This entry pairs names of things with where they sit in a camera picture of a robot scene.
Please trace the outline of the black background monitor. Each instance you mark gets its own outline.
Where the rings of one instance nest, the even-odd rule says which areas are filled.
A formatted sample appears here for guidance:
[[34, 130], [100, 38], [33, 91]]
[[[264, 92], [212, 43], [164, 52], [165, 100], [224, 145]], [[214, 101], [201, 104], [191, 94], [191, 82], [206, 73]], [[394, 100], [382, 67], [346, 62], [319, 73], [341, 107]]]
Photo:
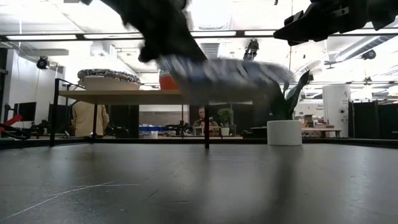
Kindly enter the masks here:
[[30, 103], [15, 103], [14, 115], [21, 115], [21, 121], [35, 121], [36, 102]]

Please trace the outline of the snake plant in white pot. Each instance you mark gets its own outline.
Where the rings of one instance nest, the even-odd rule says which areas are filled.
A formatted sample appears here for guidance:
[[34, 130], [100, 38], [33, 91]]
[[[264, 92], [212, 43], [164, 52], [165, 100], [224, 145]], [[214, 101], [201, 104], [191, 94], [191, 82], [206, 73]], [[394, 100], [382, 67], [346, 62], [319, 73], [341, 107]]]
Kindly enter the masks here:
[[279, 90], [270, 105], [275, 120], [267, 122], [267, 143], [270, 146], [301, 146], [301, 122], [293, 119], [294, 109], [299, 102], [300, 92], [310, 81], [311, 71], [305, 72], [287, 97]]

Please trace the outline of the wooden background desk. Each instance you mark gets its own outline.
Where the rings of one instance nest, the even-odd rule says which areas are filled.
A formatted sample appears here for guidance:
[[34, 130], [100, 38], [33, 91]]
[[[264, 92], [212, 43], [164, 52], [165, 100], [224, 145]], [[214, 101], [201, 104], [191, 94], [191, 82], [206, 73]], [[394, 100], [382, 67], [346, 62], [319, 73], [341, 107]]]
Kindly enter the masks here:
[[303, 138], [339, 138], [340, 129], [336, 128], [302, 128]]

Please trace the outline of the black rig frame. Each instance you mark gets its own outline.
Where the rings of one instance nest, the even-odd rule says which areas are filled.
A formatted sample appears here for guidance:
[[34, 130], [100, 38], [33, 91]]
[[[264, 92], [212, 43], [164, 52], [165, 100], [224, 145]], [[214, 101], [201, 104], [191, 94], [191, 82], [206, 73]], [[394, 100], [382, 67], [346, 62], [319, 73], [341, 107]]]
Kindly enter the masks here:
[[[222, 31], [194, 31], [191, 35], [196, 39], [210, 39], [210, 38], [271, 38], [272, 30], [222, 30]], [[64, 34], [64, 41], [73, 40], [141, 40], [142, 37], [137, 32], [126, 33], [78, 33], [75, 38], [72, 38], [72, 33]], [[57, 139], [55, 131], [51, 130], [48, 139], [25, 139], [20, 136], [0, 138], [0, 150], [5, 149], [18, 149], [28, 147], [42, 147], [42, 146], [60, 146], [68, 144], [204, 144], [205, 148], [209, 148], [210, 144], [265, 144], [267, 139], [259, 138], [233, 138], [233, 137], [209, 137], [205, 135], [202, 139], [194, 138], [165, 138], [165, 139], [139, 139], [138, 134], [135, 133], [133, 138], [68, 138]], [[364, 146], [377, 146], [377, 147], [398, 147], [398, 140], [387, 139], [356, 139], [356, 138], [309, 138], [303, 141], [305, 144], [347, 144], [347, 145], [364, 145]]]

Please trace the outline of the person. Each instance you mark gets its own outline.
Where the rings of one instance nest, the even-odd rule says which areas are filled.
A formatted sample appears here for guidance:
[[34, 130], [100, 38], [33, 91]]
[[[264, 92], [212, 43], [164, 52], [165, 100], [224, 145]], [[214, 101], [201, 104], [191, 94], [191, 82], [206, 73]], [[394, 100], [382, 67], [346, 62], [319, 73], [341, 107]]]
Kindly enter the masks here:
[[[199, 114], [199, 119], [196, 120], [193, 124], [194, 127], [196, 126], [205, 126], [205, 107], [202, 106], [198, 109], [198, 114]], [[218, 126], [218, 123], [212, 118], [209, 117], [209, 126], [216, 127]]]
[[[75, 136], [78, 138], [91, 136], [93, 132], [93, 122], [95, 106], [83, 101], [77, 101], [72, 106], [72, 126]], [[109, 116], [105, 105], [97, 106], [96, 115], [96, 135], [104, 136], [105, 129], [109, 123]]]

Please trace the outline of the white cylindrical column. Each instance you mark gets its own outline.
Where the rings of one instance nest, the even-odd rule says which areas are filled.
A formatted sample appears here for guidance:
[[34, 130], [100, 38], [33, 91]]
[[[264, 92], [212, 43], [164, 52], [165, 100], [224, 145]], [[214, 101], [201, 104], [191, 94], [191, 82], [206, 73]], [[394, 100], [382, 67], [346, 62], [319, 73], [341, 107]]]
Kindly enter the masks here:
[[351, 87], [349, 85], [326, 85], [322, 88], [322, 97], [324, 121], [326, 124], [340, 129], [340, 136], [347, 138]]

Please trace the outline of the wooden shelf with black legs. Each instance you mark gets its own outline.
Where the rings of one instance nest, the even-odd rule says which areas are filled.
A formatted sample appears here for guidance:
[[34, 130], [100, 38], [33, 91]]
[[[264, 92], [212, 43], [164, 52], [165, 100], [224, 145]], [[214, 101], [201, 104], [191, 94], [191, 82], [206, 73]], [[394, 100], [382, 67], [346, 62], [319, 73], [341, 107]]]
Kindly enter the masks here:
[[53, 105], [62, 96], [94, 105], [92, 140], [96, 139], [98, 105], [191, 105], [193, 102], [178, 90], [61, 90], [60, 84], [73, 85], [61, 78], [55, 79]]

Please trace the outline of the small potted plant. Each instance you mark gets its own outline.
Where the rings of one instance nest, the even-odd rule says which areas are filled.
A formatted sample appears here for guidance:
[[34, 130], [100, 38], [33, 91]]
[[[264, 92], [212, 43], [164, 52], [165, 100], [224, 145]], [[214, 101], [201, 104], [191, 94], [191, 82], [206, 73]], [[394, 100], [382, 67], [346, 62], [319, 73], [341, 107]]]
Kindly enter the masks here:
[[231, 108], [222, 108], [218, 110], [222, 136], [229, 136], [232, 115], [233, 110]]

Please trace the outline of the red plastic bowl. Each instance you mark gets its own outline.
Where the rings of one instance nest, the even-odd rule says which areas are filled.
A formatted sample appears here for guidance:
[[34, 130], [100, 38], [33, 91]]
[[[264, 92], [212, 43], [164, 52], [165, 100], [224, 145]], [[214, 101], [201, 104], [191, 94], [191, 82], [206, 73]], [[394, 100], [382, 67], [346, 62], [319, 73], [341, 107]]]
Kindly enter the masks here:
[[161, 90], [178, 90], [179, 87], [172, 78], [171, 74], [166, 70], [159, 71], [159, 84]]

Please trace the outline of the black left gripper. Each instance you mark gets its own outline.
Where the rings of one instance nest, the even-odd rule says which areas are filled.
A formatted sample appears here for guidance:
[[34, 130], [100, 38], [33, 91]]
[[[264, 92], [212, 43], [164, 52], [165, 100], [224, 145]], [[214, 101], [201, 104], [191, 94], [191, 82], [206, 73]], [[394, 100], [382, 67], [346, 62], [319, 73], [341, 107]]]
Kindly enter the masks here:
[[123, 24], [133, 26], [144, 38], [140, 62], [177, 55], [194, 61], [206, 56], [196, 43], [184, 14], [190, 0], [102, 0], [121, 17]]

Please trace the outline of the red bar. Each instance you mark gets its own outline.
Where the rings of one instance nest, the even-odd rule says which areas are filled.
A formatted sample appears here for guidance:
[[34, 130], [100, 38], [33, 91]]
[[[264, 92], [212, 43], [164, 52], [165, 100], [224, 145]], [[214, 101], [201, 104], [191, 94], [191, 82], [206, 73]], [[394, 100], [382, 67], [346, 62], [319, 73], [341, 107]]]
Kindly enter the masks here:
[[[11, 119], [6, 121], [4, 124], [7, 126], [12, 126], [14, 123], [21, 121], [23, 119], [23, 116], [20, 114], [14, 115]], [[5, 130], [5, 128], [0, 127], [0, 133], [2, 133]]]

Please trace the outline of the black partition panel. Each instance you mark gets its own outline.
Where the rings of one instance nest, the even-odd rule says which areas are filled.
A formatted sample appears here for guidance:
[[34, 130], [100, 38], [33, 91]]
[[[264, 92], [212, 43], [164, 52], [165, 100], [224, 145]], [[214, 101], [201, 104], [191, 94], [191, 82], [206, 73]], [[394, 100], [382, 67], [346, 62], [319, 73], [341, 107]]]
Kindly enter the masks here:
[[398, 104], [349, 102], [348, 136], [356, 139], [398, 140]]

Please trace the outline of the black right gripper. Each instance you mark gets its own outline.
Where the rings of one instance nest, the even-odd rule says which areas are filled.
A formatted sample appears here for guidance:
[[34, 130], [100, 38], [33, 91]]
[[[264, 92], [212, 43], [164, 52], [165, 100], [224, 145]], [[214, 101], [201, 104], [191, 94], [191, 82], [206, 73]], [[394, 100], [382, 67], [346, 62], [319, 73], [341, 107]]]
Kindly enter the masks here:
[[286, 18], [285, 26], [273, 36], [286, 40], [290, 46], [319, 41], [335, 33], [360, 29], [376, 14], [374, 0], [311, 0], [305, 12], [299, 11]]

